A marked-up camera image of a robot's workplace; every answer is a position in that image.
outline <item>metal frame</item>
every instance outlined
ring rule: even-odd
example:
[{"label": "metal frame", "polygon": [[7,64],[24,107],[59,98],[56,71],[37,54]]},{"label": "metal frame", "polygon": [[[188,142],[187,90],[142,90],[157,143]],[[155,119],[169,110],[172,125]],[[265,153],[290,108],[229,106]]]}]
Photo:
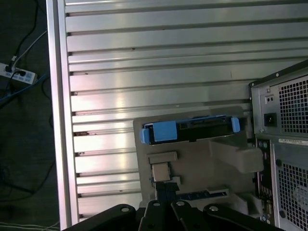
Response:
[{"label": "metal frame", "polygon": [[61,229],[78,223],[75,160],[70,113],[64,1],[47,0],[52,111]]},{"label": "metal frame", "polygon": [[308,56],[305,6],[47,0],[61,229],[118,202],[138,206],[135,118],[224,106],[249,114],[249,82]]}]

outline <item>white cable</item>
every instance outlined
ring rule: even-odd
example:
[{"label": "white cable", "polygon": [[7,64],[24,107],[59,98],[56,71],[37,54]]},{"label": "white cable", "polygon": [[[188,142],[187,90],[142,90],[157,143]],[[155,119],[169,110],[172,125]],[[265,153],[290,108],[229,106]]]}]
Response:
[{"label": "white cable", "polygon": [[16,61],[15,61],[14,64],[12,65],[12,67],[15,68],[17,62],[18,62],[18,61],[19,61],[19,60],[31,49],[31,47],[33,47],[33,45],[34,45],[37,41],[39,41],[39,39],[40,39],[41,37],[43,37],[43,35],[45,35],[46,33],[47,33],[47,30],[44,31],[40,36],[38,36],[38,38],[37,38],[36,40],[34,40],[34,42],[27,48],[27,50],[25,50],[25,52],[22,53],[22,55],[20,55],[20,56],[16,59]]},{"label": "white cable", "polygon": [[37,228],[41,228],[41,229],[44,229],[44,228],[47,228],[46,226],[42,226],[42,225],[21,225],[21,224],[13,224],[13,223],[5,223],[5,222],[0,222],[0,225],[3,224],[3,225],[9,225],[9,226],[21,226],[21,227],[37,227]]},{"label": "white cable", "polygon": [[12,229],[21,229],[21,230],[42,230],[42,228],[25,228],[25,227],[8,226],[8,225],[0,225],[0,227],[6,227],[6,228],[12,228]]},{"label": "white cable", "polygon": [[51,229],[53,226],[56,226],[57,224],[59,224],[59,222],[56,222],[56,223],[54,223],[53,225],[51,225],[51,226],[49,226],[49,227],[47,227],[47,228],[45,228],[45,229],[43,229],[43,230],[41,230],[41,231],[49,230],[49,229]]}]

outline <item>mesh vent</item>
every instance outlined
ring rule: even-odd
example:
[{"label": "mesh vent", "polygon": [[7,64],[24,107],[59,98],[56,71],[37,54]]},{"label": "mesh vent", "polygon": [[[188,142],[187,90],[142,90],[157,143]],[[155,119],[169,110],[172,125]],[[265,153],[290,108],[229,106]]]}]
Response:
[{"label": "mesh vent", "polygon": [[281,209],[290,222],[308,231],[308,170],[283,164],[278,172]]},{"label": "mesh vent", "polygon": [[308,81],[281,87],[281,125],[284,132],[308,133]]}]

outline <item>power socket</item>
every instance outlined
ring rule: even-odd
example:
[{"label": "power socket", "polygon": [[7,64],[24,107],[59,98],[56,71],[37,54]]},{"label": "power socket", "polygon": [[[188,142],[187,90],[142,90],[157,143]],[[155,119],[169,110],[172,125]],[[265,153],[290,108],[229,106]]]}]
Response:
[{"label": "power socket", "polygon": [[19,68],[15,68],[15,70],[12,71],[12,72],[7,72],[5,70],[6,66],[7,66],[6,64],[0,64],[0,76],[11,78],[12,74],[15,71],[24,71],[26,73],[24,76],[21,76],[20,74],[16,73],[13,76],[13,79],[17,80],[17,81],[20,81],[20,82],[23,82],[23,83],[27,83],[27,84],[33,84],[36,81],[37,77],[38,77],[37,74],[35,74],[35,73],[31,72],[31,71],[26,71],[26,70],[19,69]]}]

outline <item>label sticker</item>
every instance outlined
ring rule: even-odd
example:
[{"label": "label sticker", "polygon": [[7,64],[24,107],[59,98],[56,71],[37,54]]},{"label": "label sticker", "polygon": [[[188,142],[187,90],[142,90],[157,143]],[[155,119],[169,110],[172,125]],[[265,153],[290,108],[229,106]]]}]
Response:
[{"label": "label sticker", "polygon": [[278,141],[279,143],[289,143],[289,144],[308,146],[308,141],[288,140],[288,139],[279,139]]}]

